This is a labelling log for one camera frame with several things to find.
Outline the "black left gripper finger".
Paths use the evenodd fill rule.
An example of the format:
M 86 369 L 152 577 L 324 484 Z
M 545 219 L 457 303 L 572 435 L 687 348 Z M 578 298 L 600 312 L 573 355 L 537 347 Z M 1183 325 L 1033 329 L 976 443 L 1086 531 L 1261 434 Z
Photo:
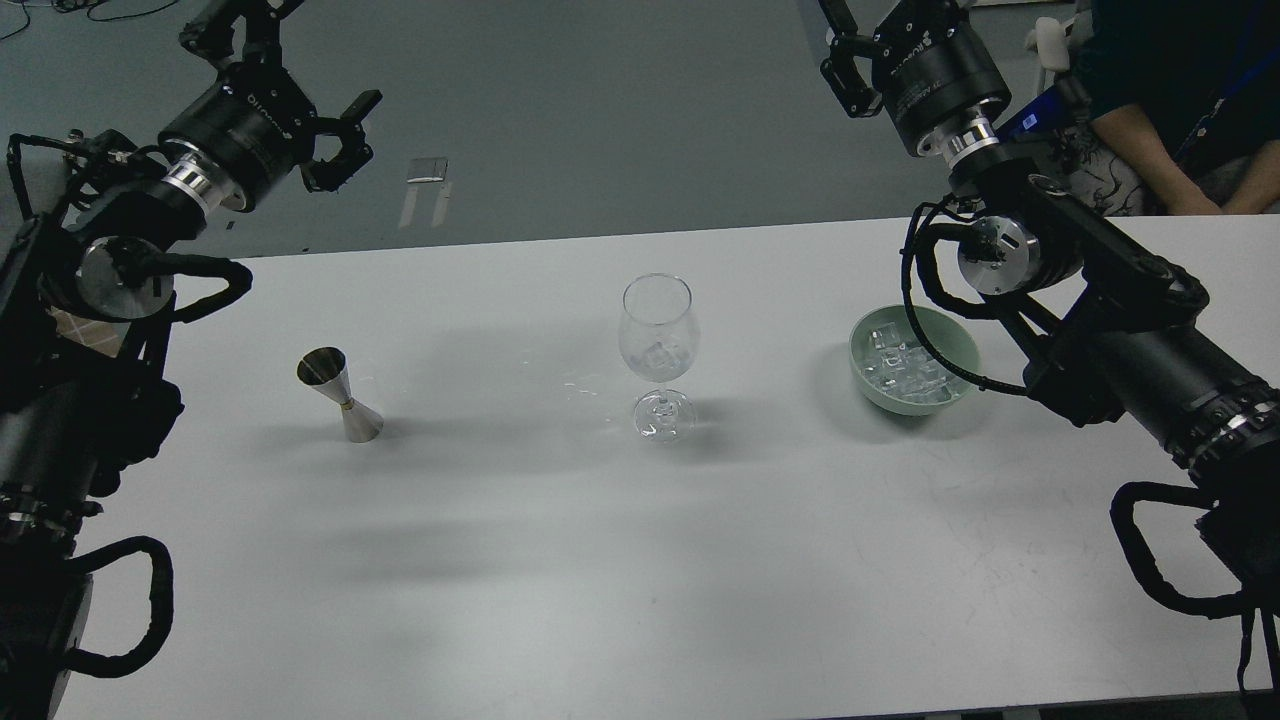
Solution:
M 179 44 L 204 59 L 219 79 L 234 67 L 265 67 L 288 76 L 283 65 L 280 24 L 301 1 L 210 1 L 179 32 Z
M 381 100 L 380 90 L 365 90 L 338 117 L 308 117 L 303 120 L 301 133 L 310 141 L 311 149 L 300 169 L 308 192 L 335 192 L 372 160 L 374 151 L 364 122 Z M 332 158 L 314 156 L 315 141 L 321 137 L 337 140 L 338 150 Z

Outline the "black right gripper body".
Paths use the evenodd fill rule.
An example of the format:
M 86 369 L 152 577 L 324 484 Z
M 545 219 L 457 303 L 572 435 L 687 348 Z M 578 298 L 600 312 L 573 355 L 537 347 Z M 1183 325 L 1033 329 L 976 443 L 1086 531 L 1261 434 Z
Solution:
M 913 158 L 937 154 L 931 136 L 954 118 L 975 108 L 993 120 L 1011 102 L 969 10 L 956 1 L 899 1 L 873 38 L 887 47 L 873 61 L 873 86 Z

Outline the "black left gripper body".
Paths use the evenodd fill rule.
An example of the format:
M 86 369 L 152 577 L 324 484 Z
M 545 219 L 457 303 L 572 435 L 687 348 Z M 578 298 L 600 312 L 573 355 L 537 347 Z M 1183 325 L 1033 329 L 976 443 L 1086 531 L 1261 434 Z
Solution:
M 310 161 L 315 106 L 282 67 L 238 61 L 159 135 L 173 156 L 191 146 L 234 181 L 252 211 L 296 167 Z

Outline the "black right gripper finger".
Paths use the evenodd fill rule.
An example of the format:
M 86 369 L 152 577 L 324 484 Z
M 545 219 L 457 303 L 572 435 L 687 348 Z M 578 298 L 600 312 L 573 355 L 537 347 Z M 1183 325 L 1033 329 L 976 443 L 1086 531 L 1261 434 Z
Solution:
M 879 35 L 860 33 L 847 1 L 818 1 L 818 8 L 832 32 L 828 56 L 819 64 L 822 77 L 850 118 L 878 115 L 883 99 L 861 77 L 856 59 L 883 59 L 891 54 L 892 47 Z

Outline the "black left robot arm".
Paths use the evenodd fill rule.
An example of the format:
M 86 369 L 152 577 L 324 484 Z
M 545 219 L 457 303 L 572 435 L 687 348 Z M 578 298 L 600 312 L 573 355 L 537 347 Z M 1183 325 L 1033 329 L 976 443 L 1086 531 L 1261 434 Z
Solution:
M 282 59 L 296 1 L 211 1 L 180 33 L 216 72 L 148 146 L 13 135 L 20 214 L 3 250 L 3 716 L 51 719 L 74 674 L 120 678 L 164 647 L 174 569 L 134 536 L 77 553 L 122 473 L 183 413 L 172 328 L 230 306 L 247 266 L 175 252 L 219 209 L 252 211 L 298 170 L 334 192 L 372 159 L 367 90 L 323 117 Z

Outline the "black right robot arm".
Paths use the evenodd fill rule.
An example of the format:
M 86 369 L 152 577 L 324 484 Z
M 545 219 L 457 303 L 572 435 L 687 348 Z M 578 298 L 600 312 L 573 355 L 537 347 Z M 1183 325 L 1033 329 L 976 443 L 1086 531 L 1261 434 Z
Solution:
M 1184 268 L 1142 247 L 1005 140 L 1011 94 L 966 10 L 897 1 L 864 35 L 846 1 L 815 5 L 829 33 L 819 68 L 851 118 L 886 113 L 914 158 L 940 155 L 950 192 L 913 211 L 900 256 L 908 323 L 943 368 L 979 389 L 1024 396 L 1075 427 L 1132 415 L 1190 478 L 1130 482 L 1110 520 L 1140 588 L 1188 616 L 1242 625 L 1236 676 L 1262 639 L 1277 675 L 1277 391 L 1196 328 L 1210 296 Z M 995 320 L 1027 357 L 1012 386 L 943 357 L 913 302 Z M 1190 597 L 1160 571 L 1138 503 L 1201 510 L 1196 529 L 1236 578 Z

